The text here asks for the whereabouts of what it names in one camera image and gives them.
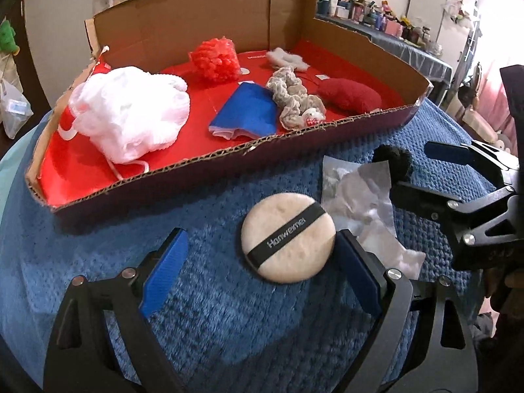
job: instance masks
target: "blue gripper pad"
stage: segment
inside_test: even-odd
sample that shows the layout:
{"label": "blue gripper pad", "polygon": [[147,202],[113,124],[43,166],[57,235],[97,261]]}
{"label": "blue gripper pad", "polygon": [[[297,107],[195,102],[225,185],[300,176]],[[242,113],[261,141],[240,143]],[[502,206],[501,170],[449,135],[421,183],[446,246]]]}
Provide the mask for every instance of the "blue gripper pad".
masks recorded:
{"label": "blue gripper pad", "polygon": [[362,309],[378,317],[387,289],[385,269],[378,258],[366,253],[347,229],[336,233],[334,254]]}
{"label": "blue gripper pad", "polygon": [[188,233],[175,229],[158,249],[158,259],[143,283],[140,311],[145,317],[161,309],[188,255]]}

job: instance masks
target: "red pillow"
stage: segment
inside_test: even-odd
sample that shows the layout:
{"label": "red pillow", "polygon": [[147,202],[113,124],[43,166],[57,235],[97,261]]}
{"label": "red pillow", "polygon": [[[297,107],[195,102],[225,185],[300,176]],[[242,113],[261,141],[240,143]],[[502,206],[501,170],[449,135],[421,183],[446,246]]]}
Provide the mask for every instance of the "red pillow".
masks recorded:
{"label": "red pillow", "polygon": [[316,93],[324,103],[332,103],[353,114],[366,114],[382,106],[382,98],[376,91],[346,78],[323,80]]}

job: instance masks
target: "blue fabric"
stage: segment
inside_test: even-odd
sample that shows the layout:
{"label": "blue fabric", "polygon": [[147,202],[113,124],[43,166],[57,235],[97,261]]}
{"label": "blue fabric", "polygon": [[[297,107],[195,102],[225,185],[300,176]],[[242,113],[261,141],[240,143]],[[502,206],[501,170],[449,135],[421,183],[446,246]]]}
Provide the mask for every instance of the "blue fabric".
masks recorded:
{"label": "blue fabric", "polygon": [[4,213],[5,203],[11,189],[11,184],[15,174],[20,166],[20,160],[24,157],[31,138],[37,127],[24,134],[11,148],[6,152],[0,161],[0,223]]}
{"label": "blue fabric", "polygon": [[[0,332],[41,383],[53,319],[69,281],[80,273],[90,280],[113,277],[138,264],[180,226],[188,231],[188,257],[164,306],[150,321],[188,390],[331,391],[365,341],[372,318],[362,311],[331,260],[312,279],[292,285],[274,285],[253,275],[239,252],[239,227],[257,202],[277,192],[300,192],[320,200],[324,155],[369,162],[381,143],[411,151],[412,179],[418,186],[465,200],[489,191],[489,184],[471,168],[426,158],[423,146],[428,140],[458,144],[470,138],[425,100],[402,129],[282,160],[280,165],[154,203],[147,212],[137,209],[125,219],[81,234],[63,232],[29,194],[23,174],[31,146],[7,199],[9,216],[0,225]],[[451,252],[437,224],[395,210],[395,227],[404,246],[427,254],[421,279],[449,276],[467,313],[478,310],[480,276],[451,270]],[[414,323],[414,316],[407,321],[390,375],[399,373]],[[133,377],[112,319],[109,330],[125,374]]]}
{"label": "blue fabric", "polygon": [[271,91],[241,83],[211,121],[210,131],[234,131],[233,138],[271,136],[277,132],[277,109]]}

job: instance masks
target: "blue knit blanket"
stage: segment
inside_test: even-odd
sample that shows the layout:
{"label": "blue knit blanket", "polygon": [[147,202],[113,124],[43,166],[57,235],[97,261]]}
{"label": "blue knit blanket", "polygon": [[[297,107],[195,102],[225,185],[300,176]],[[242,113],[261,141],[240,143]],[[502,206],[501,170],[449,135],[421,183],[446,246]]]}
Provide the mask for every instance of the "blue knit blanket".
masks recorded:
{"label": "blue knit blanket", "polygon": [[[0,333],[25,370],[41,384],[54,317],[70,280],[116,276],[156,249],[175,226],[189,233],[189,254],[165,304],[150,318],[167,357],[190,392],[280,393],[331,391],[372,326],[333,261],[312,279],[274,285],[253,276],[239,252],[239,227],[261,199],[300,192],[320,200],[322,158],[369,162],[381,143],[413,154],[412,181],[465,200],[491,186],[469,167],[425,157],[428,140],[459,144],[470,137],[427,99],[402,129],[372,135],[240,178],[224,180],[137,209],[117,223],[82,234],[63,232],[38,205],[24,171],[41,125],[20,164],[0,225]],[[449,276],[471,316],[481,302],[479,274],[455,272],[437,224],[395,210],[398,239],[427,254],[421,280]],[[115,321],[109,330],[124,373],[135,378]],[[402,367],[415,319],[405,326],[389,377]]]}

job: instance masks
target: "gray cloth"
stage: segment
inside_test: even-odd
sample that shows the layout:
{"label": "gray cloth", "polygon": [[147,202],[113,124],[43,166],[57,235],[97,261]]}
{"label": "gray cloth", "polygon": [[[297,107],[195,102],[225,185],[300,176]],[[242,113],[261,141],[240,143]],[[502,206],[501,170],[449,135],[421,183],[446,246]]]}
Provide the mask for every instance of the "gray cloth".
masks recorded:
{"label": "gray cloth", "polygon": [[354,23],[349,19],[332,18],[321,14],[317,14],[316,18],[334,23],[339,27],[355,31],[368,37],[371,43],[376,44],[386,52],[403,60],[424,77],[428,78],[429,81],[443,82],[447,87],[451,84],[452,69],[450,65],[418,47],[410,46],[392,35],[377,31],[372,27]]}

